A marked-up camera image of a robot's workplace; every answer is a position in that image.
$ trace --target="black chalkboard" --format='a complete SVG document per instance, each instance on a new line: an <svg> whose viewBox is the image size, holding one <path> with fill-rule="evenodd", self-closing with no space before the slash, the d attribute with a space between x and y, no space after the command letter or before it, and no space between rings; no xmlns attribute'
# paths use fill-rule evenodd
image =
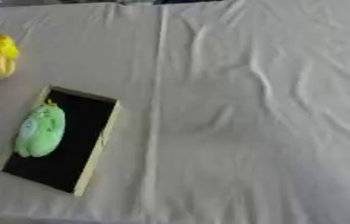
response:
<svg viewBox="0 0 350 224"><path fill-rule="evenodd" d="M116 100L102 101L56 89L52 89L46 99L65 111L62 141L53 153L44 157L20 157L13 153L3 172L73 193Z"/></svg>

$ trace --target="table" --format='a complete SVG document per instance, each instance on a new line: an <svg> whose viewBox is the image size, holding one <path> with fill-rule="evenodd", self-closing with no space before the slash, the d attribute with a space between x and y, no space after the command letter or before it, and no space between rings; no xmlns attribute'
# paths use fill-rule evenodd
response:
<svg viewBox="0 0 350 224"><path fill-rule="evenodd" d="M85 194L0 173L0 223L350 223L350 3L0 9L0 152L48 84L121 101Z"/></svg>

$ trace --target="white tablecloth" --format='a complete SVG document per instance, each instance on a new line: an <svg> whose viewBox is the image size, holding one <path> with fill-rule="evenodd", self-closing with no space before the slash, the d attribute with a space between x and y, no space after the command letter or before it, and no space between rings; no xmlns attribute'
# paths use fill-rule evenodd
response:
<svg viewBox="0 0 350 224"><path fill-rule="evenodd" d="M350 223L350 1L8 8L0 33L0 152L47 84L124 107L83 197L0 172L0 223Z"/></svg>

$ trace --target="green plush toy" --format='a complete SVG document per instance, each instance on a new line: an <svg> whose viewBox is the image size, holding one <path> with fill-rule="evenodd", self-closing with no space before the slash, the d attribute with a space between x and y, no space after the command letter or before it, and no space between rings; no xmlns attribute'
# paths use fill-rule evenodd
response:
<svg viewBox="0 0 350 224"><path fill-rule="evenodd" d="M36 108L21 125L15 151L24 158L39 158L57 148L65 132L65 112L48 101Z"/></svg>

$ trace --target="wooden frame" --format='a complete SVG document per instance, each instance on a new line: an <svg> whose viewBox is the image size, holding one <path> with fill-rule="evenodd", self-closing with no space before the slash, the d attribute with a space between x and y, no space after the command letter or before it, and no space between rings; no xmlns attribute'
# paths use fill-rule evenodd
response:
<svg viewBox="0 0 350 224"><path fill-rule="evenodd" d="M97 165L97 162L99 160L100 155L102 154L104 147L106 146L107 142L109 141L109 134L110 134L112 128L114 127L114 124L116 122L116 118L117 118L118 114L120 113L122 107L121 107L119 101L116 101L114 99L109 99L106 97L98 96L95 94L88 94L88 93L84 93L84 92L80 92L80 91L76 91L76 90L70 90L70 89L66 89L63 87L48 86L48 87L45 87L40 92L40 94L36 98L36 100L33 103L31 108L35 109L36 107L41 105L52 90L56 90L59 92L70 94L70 95L77 95L77 96L81 96L81 97L85 97L85 98L96 99L96 100L100 100L103 102L115 101L115 106L111 112L111 115L109 116L106 125L104 126L100 135L98 136L98 138L95 142L94 148L92 149L90 156L88 157L88 160L85 163L85 166L82 170L82 173L81 173L76 185L74 186L73 195L81 196L84 193L85 189L87 188L88 182L94 173L95 167ZM14 153L12 148L13 147L11 147L9 145L7 147L7 149L3 152L3 154L0 156L0 171L4 170L6 163L8 162L8 160L11 158L12 154Z"/></svg>

